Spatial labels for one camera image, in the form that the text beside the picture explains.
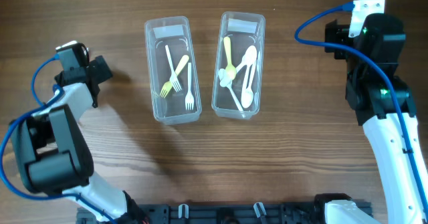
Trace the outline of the cream plastic fork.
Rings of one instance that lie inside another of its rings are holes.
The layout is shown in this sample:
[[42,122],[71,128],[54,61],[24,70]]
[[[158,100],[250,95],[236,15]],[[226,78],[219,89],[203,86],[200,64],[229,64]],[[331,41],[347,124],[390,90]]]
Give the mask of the cream plastic fork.
[[[189,61],[188,55],[184,55],[181,58],[178,66],[175,69],[176,75],[179,75],[181,73],[183,68],[187,65],[188,61]],[[173,88],[173,85],[171,84],[170,81],[165,82],[161,91],[160,91],[160,97],[165,98],[168,95],[168,93],[171,91],[172,88]]]

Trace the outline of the white fork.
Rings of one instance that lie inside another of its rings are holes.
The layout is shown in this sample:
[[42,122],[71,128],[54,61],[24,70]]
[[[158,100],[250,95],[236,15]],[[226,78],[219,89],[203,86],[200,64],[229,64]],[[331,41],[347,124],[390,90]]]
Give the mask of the white fork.
[[173,66],[173,61],[172,61],[172,58],[171,58],[171,53],[170,53],[170,49],[169,49],[168,45],[165,45],[165,51],[166,51],[166,54],[167,54],[167,60],[168,60],[168,63],[169,63],[169,67],[171,69],[171,75],[170,75],[169,81],[172,84],[174,90],[176,92],[180,92],[182,90],[182,88],[181,88],[181,85],[179,83],[177,74],[175,73],[175,69],[174,69],[174,66]]

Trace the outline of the white spoon vertical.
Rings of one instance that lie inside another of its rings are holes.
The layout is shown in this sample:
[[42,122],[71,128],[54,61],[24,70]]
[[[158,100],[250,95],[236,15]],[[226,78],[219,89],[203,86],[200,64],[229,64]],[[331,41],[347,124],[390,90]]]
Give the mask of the white spoon vertical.
[[247,48],[245,52],[246,64],[248,66],[252,65],[257,60],[257,48],[254,45],[251,45]]

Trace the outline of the white fork diagonal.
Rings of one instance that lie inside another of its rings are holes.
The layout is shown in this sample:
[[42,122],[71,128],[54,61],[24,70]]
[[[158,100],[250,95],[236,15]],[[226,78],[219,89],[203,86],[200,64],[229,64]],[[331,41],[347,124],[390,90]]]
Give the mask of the white fork diagonal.
[[192,82],[193,82],[193,71],[192,71],[192,63],[188,63],[187,69],[187,94],[185,96],[185,109],[190,111],[194,108],[194,96],[192,93]]

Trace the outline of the white spoon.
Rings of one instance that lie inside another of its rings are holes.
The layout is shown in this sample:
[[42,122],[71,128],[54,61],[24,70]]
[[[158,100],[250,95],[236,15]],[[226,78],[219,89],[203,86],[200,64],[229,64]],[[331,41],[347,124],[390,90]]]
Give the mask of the white spoon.
[[237,96],[235,95],[235,92],[233,91],[233,89],[231,87],[232,79],[227,75],[227,72],[223,68],[221,68],[219,70],[218,75],[219,75],[219,79],[220,79],[220,86],[229,89],[231,96],[235,102],[235,105],[237,106],[237,109],[240,112],[243,112],[242,105],[240,104],[239,100],[237,99]]
[[[247,57],[244,55],[241,59],[241,63],[236,67],[236,71],[239,72],[246,65]],[[219,79],[221,87],[226,87],[226,85],[232,83],[232,81],[234,80],[234,78],[230,78],[230,76],[226,73],[226,70],[223,68],[219,70]]]
[[253,62],[247,67],[244,79],[243,79],[243,90],[241,93],[241,104],[244,108],[249,108],[253,102],[253,90],[251,85],[253,83],[253,77],[255,75],[256,62]]

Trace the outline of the yellow plastic spoon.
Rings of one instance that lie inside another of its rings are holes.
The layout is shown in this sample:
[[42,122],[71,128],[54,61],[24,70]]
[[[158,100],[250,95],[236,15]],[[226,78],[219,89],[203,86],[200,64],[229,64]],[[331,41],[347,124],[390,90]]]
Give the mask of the yellow plastic spoon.
[[225,48],[225,55],[227,58],[227,66],[225,68],[225,71],[228,75],[228,77],[231,80],[234,80],[236,77],[236,67],[232,64],[232,58],[231,58],[231,40],[229,37],[224,37],[223,38],[223,45]]

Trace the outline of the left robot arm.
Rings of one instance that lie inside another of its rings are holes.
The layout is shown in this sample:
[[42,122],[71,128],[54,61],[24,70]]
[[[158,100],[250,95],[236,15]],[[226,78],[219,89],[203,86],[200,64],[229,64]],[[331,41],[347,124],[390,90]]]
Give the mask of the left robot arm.
[[1,180],[17,196],[34,201],[69,199],[99,223],[149,223],[148,215],[128,193],[110,185],[94,170],[94,161],[77,121],[97,108],[99,85],[112,77],[102,56],[90,59],[77,41],[56,47],[51,61],[63,70],[55,76],[53,98],[12,121],[1,143],[13,145],[26,193],[4,173]]

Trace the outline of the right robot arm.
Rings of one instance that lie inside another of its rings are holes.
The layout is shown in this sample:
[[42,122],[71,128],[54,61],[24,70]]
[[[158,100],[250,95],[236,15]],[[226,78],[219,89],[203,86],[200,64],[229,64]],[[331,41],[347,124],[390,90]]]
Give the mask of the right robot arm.
[[384,13],[366,17],[360,34],[349,25],[326,24],[325,41],[343,43],[372,60],[391,81],[388,89],[379,74],[360,57],[326,46],[337,60],[347,63],[345,98],[356,113],[374,152],[387,202],[390,223],[426,223],[409,157],[415,160],[421,184],[427,187],[427,169],[417,133],[416,107],[408,85],[395,73],[406,41],[400,19]]

